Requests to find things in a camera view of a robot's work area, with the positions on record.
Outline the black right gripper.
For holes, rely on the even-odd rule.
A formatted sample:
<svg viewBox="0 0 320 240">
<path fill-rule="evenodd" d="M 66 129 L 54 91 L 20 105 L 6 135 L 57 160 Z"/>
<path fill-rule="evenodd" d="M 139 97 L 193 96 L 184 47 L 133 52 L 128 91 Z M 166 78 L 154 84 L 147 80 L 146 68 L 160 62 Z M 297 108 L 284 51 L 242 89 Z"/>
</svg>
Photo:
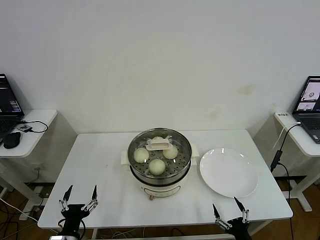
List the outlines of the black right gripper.
<svg viewBox="0 0 320 240">
<path fill-rule="evenodd" d="M 234 197 L 234 200 L 242 212 L 242 217 L 234 218 L 229 221 L 224 221 L 217 208 L 214 204 L 212 204 L 213 212 L 215 216 L 215 224 L 219 225 L 223 229 L 227 229 L 226 233 L 233 235 L 236 240 L 251 240 L 252 237 L 249 235 L 248 232 L 248 223 L 243 222 L 249 222 L 249 209 L 246 209 L 244 205 L 236 198 Z"/>
</svg>

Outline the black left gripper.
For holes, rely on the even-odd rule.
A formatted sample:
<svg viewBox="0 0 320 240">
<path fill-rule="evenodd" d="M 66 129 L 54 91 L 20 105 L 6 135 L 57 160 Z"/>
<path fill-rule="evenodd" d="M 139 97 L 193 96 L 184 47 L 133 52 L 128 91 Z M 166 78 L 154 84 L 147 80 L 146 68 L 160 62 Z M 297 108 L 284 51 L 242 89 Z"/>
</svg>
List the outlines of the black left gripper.
<svg viewBox="0 0 320 240">
<path fill-rule="evenodd" d="M 70 195 L 73 185 L 64 193 L 62 199 L 59 200 L 61 205 L 61 214 L 64 218 L 64 224 L 62 227 L 62 235 L 79 235 L 80 225 L 83 230 L 86 230 L 86 225 L 83 221 L 88 216 L 88 212 L 92 212 L 99 204 L 97 185 L 95 185 L 91 200 L 85 206 L 84 204 L 69 204 Z"/>
</svg>

